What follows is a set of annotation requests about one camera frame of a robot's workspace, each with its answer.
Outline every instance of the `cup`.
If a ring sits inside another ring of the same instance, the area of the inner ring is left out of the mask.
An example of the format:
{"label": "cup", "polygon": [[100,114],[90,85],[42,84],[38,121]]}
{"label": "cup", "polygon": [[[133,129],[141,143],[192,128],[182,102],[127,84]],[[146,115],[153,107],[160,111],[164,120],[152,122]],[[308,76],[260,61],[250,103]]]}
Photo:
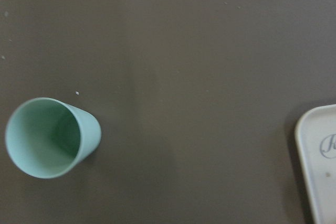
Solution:
{"label": "cup", "polygon": [[20,105],[5,133],[14,164],[37,178],[67,173],[96,149],[100,138],[100,125],[93,115],[52,98]]}

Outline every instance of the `cup opening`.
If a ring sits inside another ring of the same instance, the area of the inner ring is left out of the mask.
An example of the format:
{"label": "cup opening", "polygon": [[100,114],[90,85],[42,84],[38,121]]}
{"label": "cup opening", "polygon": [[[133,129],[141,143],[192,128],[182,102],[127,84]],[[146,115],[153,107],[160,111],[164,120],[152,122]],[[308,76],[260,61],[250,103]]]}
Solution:
{"label": "cup opening", "polygon": [[72,112],[50,98],[22,104],[9,119],[6,147],[13,162],[39,178],[64,174],[75,165],[81,134]]}

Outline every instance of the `gray logo on tray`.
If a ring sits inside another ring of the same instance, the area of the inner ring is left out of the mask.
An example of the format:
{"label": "gray logo on tray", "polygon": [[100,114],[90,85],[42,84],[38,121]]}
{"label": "gray logo on tray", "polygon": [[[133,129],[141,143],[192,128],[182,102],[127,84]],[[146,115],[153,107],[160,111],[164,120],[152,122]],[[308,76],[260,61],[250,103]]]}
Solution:
{"label": "gray logo on tray", "polygon": [[331,134],[322,139],[320,152],[323,157],[336,158],[336,134]]}

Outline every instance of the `white tray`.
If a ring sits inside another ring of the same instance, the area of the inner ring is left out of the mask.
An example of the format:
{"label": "white tray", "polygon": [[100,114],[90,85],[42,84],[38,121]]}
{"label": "white tray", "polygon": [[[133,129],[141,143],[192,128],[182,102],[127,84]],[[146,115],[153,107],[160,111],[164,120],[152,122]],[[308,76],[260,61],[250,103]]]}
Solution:
{"label": "white tray", "polygon": [[295,130],[316,224],[336,224],[336,105],[305,113]]}

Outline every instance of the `light green cup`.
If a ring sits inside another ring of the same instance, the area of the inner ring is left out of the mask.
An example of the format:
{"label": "light green cup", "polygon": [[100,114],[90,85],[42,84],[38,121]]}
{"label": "light green cup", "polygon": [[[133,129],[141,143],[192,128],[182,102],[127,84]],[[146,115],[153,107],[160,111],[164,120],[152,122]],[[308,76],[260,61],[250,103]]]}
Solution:
{"label": "light green cup", "polygon": [[52,98],[20,105],[5,134],[13,162],[38,178],[67,173],[96,149],[100,138],[100,125],[93,115]]}

